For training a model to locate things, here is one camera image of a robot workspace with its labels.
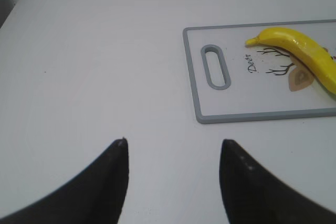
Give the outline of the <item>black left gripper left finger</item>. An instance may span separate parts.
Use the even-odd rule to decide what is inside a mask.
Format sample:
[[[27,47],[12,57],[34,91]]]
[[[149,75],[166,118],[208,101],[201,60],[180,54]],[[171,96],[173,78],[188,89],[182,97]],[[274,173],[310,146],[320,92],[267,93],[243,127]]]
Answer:
[[[118,223],[128,183],[128,142],[122,138],[72,180],[1,223]]]

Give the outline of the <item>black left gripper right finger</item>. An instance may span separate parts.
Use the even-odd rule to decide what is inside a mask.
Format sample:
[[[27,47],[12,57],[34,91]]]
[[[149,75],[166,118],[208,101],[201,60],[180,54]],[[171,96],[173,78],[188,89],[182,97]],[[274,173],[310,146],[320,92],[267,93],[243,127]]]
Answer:
[[[219,185],[229,223],[335,223],[335,213],[283,183],[234,140],[223,140]]]

